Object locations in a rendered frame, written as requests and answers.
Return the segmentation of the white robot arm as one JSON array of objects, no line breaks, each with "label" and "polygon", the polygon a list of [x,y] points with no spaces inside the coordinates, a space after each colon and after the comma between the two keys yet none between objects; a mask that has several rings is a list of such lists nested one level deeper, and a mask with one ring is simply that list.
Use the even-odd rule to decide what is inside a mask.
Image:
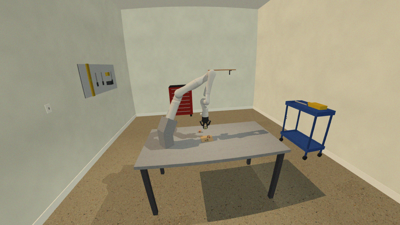
[{"label": "white robot arm", "polygon": [[200,115],[202,115],[203,118],[207,118],[209,116],[209,114],[208,114],[208,107],[206,107],[206,105],[209,105],[209,103],[210,103],[210,92],[211,92],[211,87],[212,87],[212,83],[214,81],[215,75],[216,75],[216,72],[214,70],[209,70],[205,75],[203,75],[197,79],[194,79],[191,82],[189,82],[188,84],[186,84],[185,86],[177,89],[174,92],[174,97],[173,97],[170,107],[168,109],[166,118],[174,120],[183,95],[185,93],[187,93],[188,91],[198,88],[200,85],[202,85],[206,81],[207,81],[207,84],[206,84],[206,87],[205,87],[205,90],[203,93],[203,96],[205,96],[206,99],[202,98],[200,101],[201,108],[202,108],[202,113],[200,113]]}]

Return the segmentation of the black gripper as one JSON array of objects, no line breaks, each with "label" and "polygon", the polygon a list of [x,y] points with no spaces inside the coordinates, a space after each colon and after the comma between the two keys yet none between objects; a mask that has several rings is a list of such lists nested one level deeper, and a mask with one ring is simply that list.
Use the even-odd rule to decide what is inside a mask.
[{"label": "black gripper", "polygon": [[[203,122],[203,124],[202,124],[202,122]],[[209,122],[209,123],[208,123],[208,122]],[[204,124],[206,124],[206,125],[207,125],[207,128],[208,128],[208,125],[210,125],[210,122],[211,122],[211,120],[209,120],[209,116],[208,116],[207,118],[203,118],[203,117],[202,117],[202,121],[200,121],[201,126],[203,126],[203,129],[204,129]]]}]

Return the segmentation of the tan flat mat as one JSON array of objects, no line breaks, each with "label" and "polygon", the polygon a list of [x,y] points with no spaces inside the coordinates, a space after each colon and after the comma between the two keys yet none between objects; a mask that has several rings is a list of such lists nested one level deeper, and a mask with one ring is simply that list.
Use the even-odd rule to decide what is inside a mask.
[{"label": "tan flat mat", "polygon": [[207,136],[201,136],[201,137],[200,137],[200,138],[201,138],[201,142],[210,142],[210,141],[214,141],[212,135],[210,135],[210,136],[211,136],[211,138],[209,138],[209,141],[206,141]]}]

